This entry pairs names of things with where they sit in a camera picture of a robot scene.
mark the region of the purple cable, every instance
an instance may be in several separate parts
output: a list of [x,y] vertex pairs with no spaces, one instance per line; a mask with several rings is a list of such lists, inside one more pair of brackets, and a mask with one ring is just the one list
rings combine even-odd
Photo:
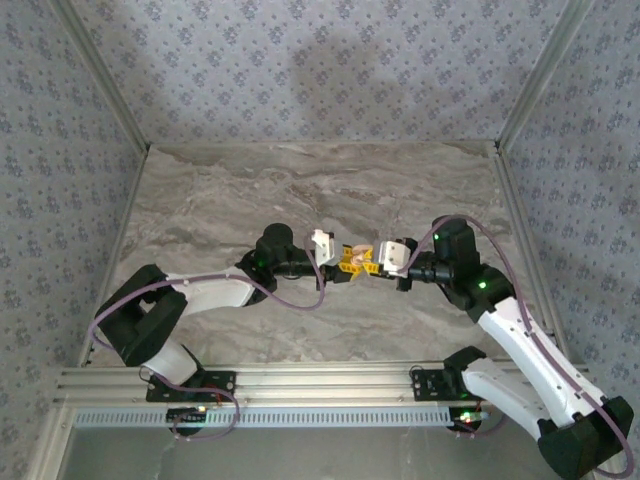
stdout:
[[173,432],[173,436],[176,440],[183,440],[185,442],[206,442],[209,440],[218,440],[219,438],[222,438],[228,434],[231,433],[231,431],[235,428],[236,424],[238,423],[238,421],[240,420],[240,404],[238,403],[238,399],[236,397],[234,397],[231,393],[226,392],[220,388],[215,388],[215,387],[203,387],[203,388],[191,388],[191,387],[182,387],[180,385],[174,385],[173,383],[171,383],[169,380],[167,380],[165,377],[163,377],[162,375],[158,375],[157,373],[155,374],[155,377],[160,380],[162,383],[164,383],[167,387],[171,388],[172,390],[178,390],[179,392],[190,392],[190,393],[213,393],[216,395],[222,395],[223,397],[228,398],[229,400],[231,400],[233,402],[233,405],[235,407],[235,412],[233,414],[233,419],[231,420],[231,423],[227,426],[227,428],[225,428],[222,432],[219,433],[214,433],[213,435],[203,435],[200,437],[185,437],[184,435],[180,435],[178,433],[178,424],[180,423],[180,421],[182,419],[184,419],[184,417],[187,417],[190,415],[190,413],[183,413],[181,415],[178,415],[174,420],[173,420],[173,427],[171,427],[171,431]]
[[404,273],[407,270],[409,270],[411,265],[413,265],[413,262],[416,261],[416,258],[418,257],[418,255],[424,249],[427,243],[431,240],[431,237],[433,236],[433,234],[438,228],[440,228],[442,225],[444,225],[448,221],[455,220],[458,218],[462,220],[466,220],[469,223],[475,225],[478,228],[478,230],[480,230],[483,233],[483,235],[489,239],[489,241],[493,245],[493,248],[495,248],[496,252],[498,252],[498,256],[500,257],[500,260],[502,260],[502,263],[504,264],[504,267],[507,270],[507,274],[509,276],[509,279],[511,280],[511,283],[513,284],[513,289],[516,294],[516,301],[518,302],[518,309],[520,310],[520,315],[522,315],[522,321],[525,325],[525,328],[527,329],[527,332],[529,332],[531,339],[535,343],[536,347],[538,348],[540,353],[542,353],[545,359],[551,364],[554,370],[556,370],[556,372],[571,386],[571,388],[573,388],[578,395],[582,395],[585,401],[594,410],[598,412],[598,414],[604,419],[604,421],[607,423],[609,428],[611,428],[613,433],[618,438],[618,441],[622,445],[624,453],[627,456],[627,467],[625,468],[625,470],[620,473],[611,473],[611,472],[601,470],[600,468],[596,468],[595,469],[596,472],[608,478],[622,479],[622,478],[630,477],[633,474],[633,471],[635,468],[635,461],[634,461],[633,452],[631,450],[631,446],[629,445],[629,442],[627,441],[626,437],[624,436],[620,428],[613,421],[611,416],[600,405],[598,405],[598,403],[588,393],[582,391],[580,384],[576,382],[573,379],[573,377],[564,370],[564,368],[562,368],[562,366],[555,360],[555,358],[553,358],[551,353],[549,353],[549,351],[544,346],[540,338],[532,331],[533,327],[531,325],[531,319],[529,318],[529,315],[527,315],[527,307],[524,304],[524,295],[522,293],[522,288],[520,287],[520,282],[518,281],[518,277],[516,276],[515,271],[513,270],[513,267],[509,262],[509,259],[507,258],[506,253],[498,243],[497,239],[484,225],[482,225],[478,220],[476,220],[473,217],[470,217],[469,215],[448,215],[446,217],[441,218],[429,229],[429,231],[425,234],[425,236],[422,237],[422,240],[420,240],[420,242],[418,243],[418,247],[413,252],[413,255],[411,255],[407,264],[404,267],[402,267],[400,270],[398,270],[398,273]]
[[108,350],[115,350],[111,345],[102,341],[96,335],[96,329],[98,328],[98,325],[100,325],[100,322],[102,322],[105,318],[107,318],[109,315],[111,315],[113,312],[118,310],[123,305],[129,303],[131,300],[138,298],[141,295],[144,295],[147,292],[151,292],[152,290],[157,290],[158,288],[166,287],[169,285],[184,284],[185,281],[189,283],[197,283],[197,282],[205,282],[209,280],[240,280],[241,282],[248,283],[252,287],[260,290],[267,297],[277,301],[278,303],[280,303],[281,305],[284,305],[285,307],[291,308],[293,310],[298,310],[301,312],[310,312],[310,311],[316,310],[317,308],[320,307],[320,305],[322,305],[322,302],[324,301],[325,286],[324,286],[324,279],[322,278],[322,273],[320,273],[320,268],[318,267],[318,264],[316,263],[316,260],[313,257],[313,254],[311,253],[311,247],[309,247],[309,237],[305,237],[304,239],[304,250],[307,254],[307,257],[311,261],[311,266],[313,267],[313,271],[315,272],[316,278],[318,279],[318,285],[320,286],[320,296],[318,297],[318,301],[311,306],[303,307],[303,306],[294,305],[293,303],[287,302],[286,300],[283,300],[282,298],[277,297],[276,295],[271,293],[269,290],[267,290],[265,287],[263,287],[259,283],[243,275],[230,275],[225,273],[210,273],[207,275],[194,275],[193,277],[188,277],[188,278],[180,278],[180,279],[175,278],[172,280],[164,280],[162,282],[152,283],[151,285],[142,287],[136,290],[135,292],[132,292],[129,295],[121,298],[116,303],[114,303],[109,308],[107,308],[104,312],[102,312],[100,315],[98,315],[89,324],[89,328],[88,328],[89,335],[91,336],[93,341],[96,342],[98,345]]

